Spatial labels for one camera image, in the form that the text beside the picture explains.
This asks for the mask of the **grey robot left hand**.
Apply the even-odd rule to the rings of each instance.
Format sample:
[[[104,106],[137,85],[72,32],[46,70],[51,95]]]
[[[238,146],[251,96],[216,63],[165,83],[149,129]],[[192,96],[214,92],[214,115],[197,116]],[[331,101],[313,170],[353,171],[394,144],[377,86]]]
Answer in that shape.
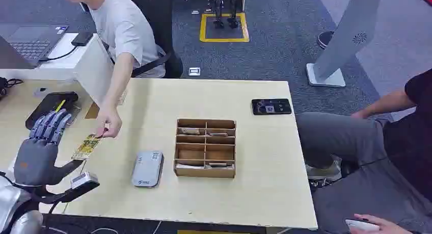
[[[26,187],[57,185],[81,166],[83,162],[80,160],[72,160],[62,167],[55,166],[59,144],[71,117],[66,109],[61,109],[36,120],[14,163],[16,184]]]

